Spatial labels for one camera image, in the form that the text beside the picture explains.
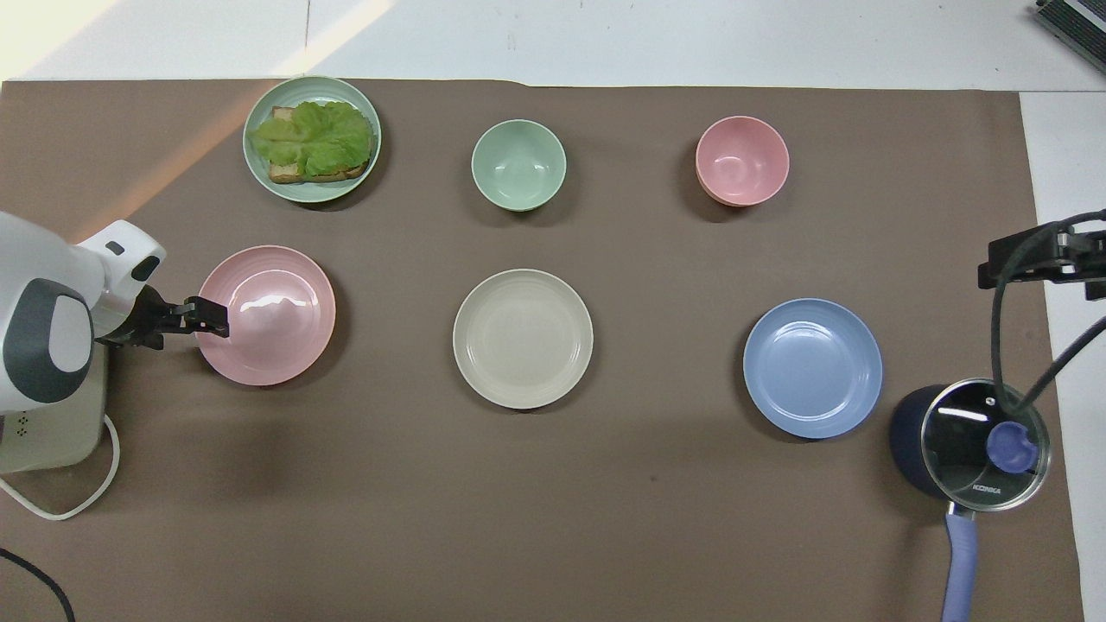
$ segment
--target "pot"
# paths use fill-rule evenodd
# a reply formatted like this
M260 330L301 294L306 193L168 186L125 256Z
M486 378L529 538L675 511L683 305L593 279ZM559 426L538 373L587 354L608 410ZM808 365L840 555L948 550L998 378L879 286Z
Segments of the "pot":
M1006 386L1018 401L1021 395ZM1051 446L1040 413L1010 415L994 382L935 384L907 395L890 429L895 464L916 488L948 502L952 549L941 622L968 622L975 581L975 512L1019 506L1041 487Z

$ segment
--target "white plate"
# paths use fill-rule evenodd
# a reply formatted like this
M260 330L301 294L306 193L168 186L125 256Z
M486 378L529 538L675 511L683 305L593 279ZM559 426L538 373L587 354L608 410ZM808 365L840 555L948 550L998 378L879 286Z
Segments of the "white plate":
M453 322L453 356L488 401L538 408L580 382L593 339L580 294L553 274L522 268L489 277L469 292Z
M373 151L368 154L368 166L359 177L325 184L278 184L269 178L269 160L261 157L261 154L253 148L248 134L272 116L273 106L295 107L303 102L324 105L326 102L345 102L365 115L373 129ZM336 77L305 75L281 82L258 100L246 118L246 127L242 128L242 154L246 156L250 173L272 194L296 203L322 203L336 199L353 190L368 177L369 172L376 166L377 156L380 155L382 138L380 117L364 93Z

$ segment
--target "table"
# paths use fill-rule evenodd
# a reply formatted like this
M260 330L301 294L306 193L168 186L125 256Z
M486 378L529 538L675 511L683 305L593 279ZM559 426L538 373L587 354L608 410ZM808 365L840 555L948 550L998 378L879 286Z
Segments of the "table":
M95 14L96 9L104 10ZM19 10L33 15L46 9ZM1026 142L1042 220L1098 208L1100 201L1094 199L1106 190L1094 166L1106 154L1100 143L1088 139L1106 127L1098 112L1106 108L1106 81L1030 23L1026 9L1006 2L970 8L899 2L848 10L800 2L712 2L687 11L674 2L486 2L460 8L448 2L314 0L175 8L124 1L71 12L74 17L67 21L64 15L32 20L59 25L63 37L58 40L67 42L56 49L42 38L17 39L6 32L4 41L20 41L20 51L34 52L24 54L25 62L7 75L211 77L314 70L348 76L568 84L1014 90L1024 92ZM240 34L242 22L254 25L249 37ZM6 21L8 28L17 23L22 22ZM29 31L21 25L19 32ZM405 53L411 41L449 53ZM624 54L625 49L636 53ZM597 56L608 61L595 62ZM1077 291L1046 288L1054 351L1096 317L1094 304L1073 300ZM1079 387L1094 386L1104 365L1100 346L1092 346L1058 380L1084 585L1106 582L1106 535L1100 527L1106 512L1096 481L1106 458L1095 449L1106 432ZM1104 619L1103 598L1085 589L1087 619Z

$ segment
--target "power cord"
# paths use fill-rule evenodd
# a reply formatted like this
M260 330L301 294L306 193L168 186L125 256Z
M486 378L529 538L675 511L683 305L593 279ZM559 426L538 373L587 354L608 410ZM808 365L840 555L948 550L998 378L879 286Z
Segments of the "power cord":
M18 490L12 488L3 479L0 479L0 489L11 495L11 497L17 501L19 501L19 504L24 508L31 510L35 515L46 520L65 520L81 514L82 511L84 511L85 508L94 504L96 499L98 499L101 495L104 494L104 490L107 490L107 487L112 484L112 480L115 479L115 471L119 469L119 435L115 432L115 426L112 425L112 419L111 417L107 416L107 413L104 413L104 425L107 426L107 433L112 437L112 467L107 469L107 477L104 478L104 483L100 485L100 488L97 488L96 491L93 493L91 497L85 499L84 502L81 504L80 506L64 514L51 514L31 502L30 499L19 494Z
M1044 226L1018 245L1014 251L1010 253L1005 265L1002 267L1002 271L999 273L999 278L995 280L994 300L991 304L991 371L994 375L994 392L999 398L999 406L1003 412L1011 416L1032 405L1033 402L1041 396L1041 393L1044 392L1045 387L1048 386L1048 383L1056 377L1056 374L1058 374L1060 371L1063 370L1076 354L1086 348L1088 343L1106 331L1106 318L1102 318L1092 324L1089 329L1084 331L1083 334L1072 342L1072 344L1068 345L1067 349L1065 349L1051 365L1048 365L1048 369L1041 374L1041 377L1039 377L1035 383L1033 383L1033 386L1025 393L1025 396L1021 400L1021 402L1011 406L1010 402L1012 396L1006 391L1006 385L1002 382L1002 353L1000 348L1000 332L1002 330L1002 297L1005 294L1006 284L1010 283L1010 279L1013 278L1014 272L1018 270L1018 266L1023 259L1025 259L1025 256L1029 253L1031 248L1035 247L1040 242L1043 242L1050 237L1055 237L1068 227L1073 227L1081 222L1089 222L1092 220L1106 220L1106 209L1078 214Z
M65 595L65 591L62 590L62 587L58 584L58 581L54 581L53 579L50 578L49 574L39 570L39 567L19 557L18 554L9 551L8 549L0 548L0 557L11 561L15 566L22 568L23 570L27 570L28 572L33 574L35 579L45 583L46 587L50 588L50 591L52 591L54 595L58 597L58 600L62 603L62 609L65 610L65 620L67 620L69 622L76 621L76 618L73 615L73 607L69 602L69 598Z

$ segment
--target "green bowl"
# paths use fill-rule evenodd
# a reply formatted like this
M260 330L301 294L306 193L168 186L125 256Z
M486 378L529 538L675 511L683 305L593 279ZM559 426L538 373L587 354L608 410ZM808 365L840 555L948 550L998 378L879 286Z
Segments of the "green bowl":
M553 198L564 183L564 147L541 123L515 118L492 126L472 149L472 179L488 200L528 211Z
M353 179L342 182L327 182L325 184L313 184L305 182L302 184L278 184L269 178L269 160L261 157L261 154L253 148L250 143L249 133L257 129L262 122L272 116L273 106L295 107L302 102L315 102L326 104L326 102L346 102L357 108L361 114L368 120L368 125L373 129L373 151L368 155L368 166L365 173ZM269 190L288 200L296 203L323 203L336 199L349 193L373 170L377 157L380 155L380 117L376 114L376 108L369 103L368 97L348 82L336 77L323 75L305 75L293 77L273 86L268 93L258 100L246 118L246 126L242 128L242 154L246 156L246 164L250 167L250 173L257 177L258 182L269 188Z

